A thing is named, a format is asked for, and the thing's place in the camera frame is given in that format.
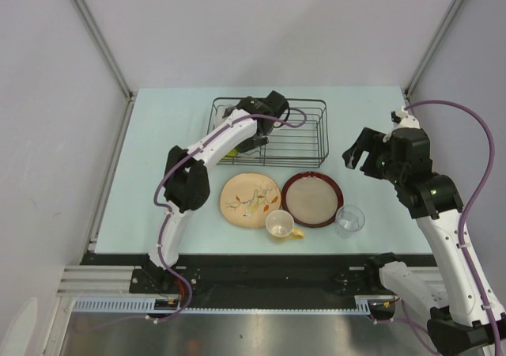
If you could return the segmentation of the yellow green bowl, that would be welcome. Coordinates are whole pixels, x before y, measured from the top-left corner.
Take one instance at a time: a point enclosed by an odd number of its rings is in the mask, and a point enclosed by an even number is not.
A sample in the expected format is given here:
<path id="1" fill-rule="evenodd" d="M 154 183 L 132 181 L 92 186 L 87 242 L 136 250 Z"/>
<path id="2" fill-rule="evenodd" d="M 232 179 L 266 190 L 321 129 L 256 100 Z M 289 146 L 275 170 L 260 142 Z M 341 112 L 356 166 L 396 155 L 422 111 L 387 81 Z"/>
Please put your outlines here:
<path id="1" fill-rule="evenodd" d="M 224 155 L 222 159 L 220 159 L 220 163 L 232 164 L 236 161 L 238 155 L 239 152 L 237 151 L 237 149 L 232 149 L 226 155 Z"/>

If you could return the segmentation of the white bowl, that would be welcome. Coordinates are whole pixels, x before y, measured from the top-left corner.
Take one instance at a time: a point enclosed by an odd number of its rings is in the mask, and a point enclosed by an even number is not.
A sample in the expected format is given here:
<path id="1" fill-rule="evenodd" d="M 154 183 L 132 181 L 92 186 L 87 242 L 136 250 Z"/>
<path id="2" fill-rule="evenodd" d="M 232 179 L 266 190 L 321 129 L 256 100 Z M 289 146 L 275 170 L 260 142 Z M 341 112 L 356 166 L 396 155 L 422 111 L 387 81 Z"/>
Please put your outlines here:
<path id="1" fill-rule="evenodd" d="M 222 123 L 232 114 L 234 110 L 235 106 L 233 104 L 218 106 L 213 119 L 213 127 L 217 128 L 222 125 Z"/>

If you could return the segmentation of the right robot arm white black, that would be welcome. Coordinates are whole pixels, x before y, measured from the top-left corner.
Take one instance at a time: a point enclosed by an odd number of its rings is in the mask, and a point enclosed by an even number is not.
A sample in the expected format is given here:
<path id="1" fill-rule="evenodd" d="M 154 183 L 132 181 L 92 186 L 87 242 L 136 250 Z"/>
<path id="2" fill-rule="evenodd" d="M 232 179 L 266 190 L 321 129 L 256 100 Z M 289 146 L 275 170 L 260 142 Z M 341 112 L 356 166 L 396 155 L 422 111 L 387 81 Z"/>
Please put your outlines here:
<path id="1" fill-rule="evenodd" d="M 364 128 L 342 158 L 395 188 L 432 250 L 445 291 L 436 292 L 393 253 L 369 258 L 364 283 L 374 294 L 397 294 L 420 315 L 427 316 L 429 338 L 442 355 L 492 346 L 500 355 L 505 339 L 505 309 L 481 269 L 466 231 L 463 202 L 449 176 L 433 171 L 428 135 L 417 128 L 383 134 Z"/>

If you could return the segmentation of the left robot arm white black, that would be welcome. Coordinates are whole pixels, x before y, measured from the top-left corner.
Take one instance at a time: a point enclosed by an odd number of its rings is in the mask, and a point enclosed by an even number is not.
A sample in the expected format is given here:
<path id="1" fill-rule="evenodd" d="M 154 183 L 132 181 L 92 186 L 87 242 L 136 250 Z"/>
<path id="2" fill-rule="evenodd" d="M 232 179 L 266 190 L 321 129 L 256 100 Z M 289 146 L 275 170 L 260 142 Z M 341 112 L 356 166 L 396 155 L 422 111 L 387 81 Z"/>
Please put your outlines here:
<path id="1" fill-rule="evenodd" d="M 179 244 L 191 214 L 210 197 L 210 172 L 231 151 L 250 151 L 266 144 L 275 123 L 288 123 L 288 100 L 276 91 L 265 98 L 245 97 L 217 117 L 218 125 L 194 145 L 172 147 L 164 175 L 153 194 L 153 203 L 164 209 L 164 220 L 146 281 L 163 293 L 175 282 L 171 270 L 179 258 Z"/>

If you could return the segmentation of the dark wire dish rack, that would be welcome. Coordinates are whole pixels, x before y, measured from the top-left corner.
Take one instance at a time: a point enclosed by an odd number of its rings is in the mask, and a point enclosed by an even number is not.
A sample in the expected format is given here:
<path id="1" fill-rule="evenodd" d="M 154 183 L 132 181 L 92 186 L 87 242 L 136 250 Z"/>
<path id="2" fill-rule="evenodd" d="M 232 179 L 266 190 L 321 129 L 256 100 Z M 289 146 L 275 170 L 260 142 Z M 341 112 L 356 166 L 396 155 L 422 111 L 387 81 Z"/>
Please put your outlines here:
<path id="1" fill-rule="evenodd" d="M 302 111 L 289 114 L 298 128 L 277 125 L 268 135 L 269 143 L 247 153 L 239 153 L 234 163 L 222 165 L 289 166 L 318 168 L 329 155 L 327 104 L 319 99 L 289 98 L 289 106 Z"/>

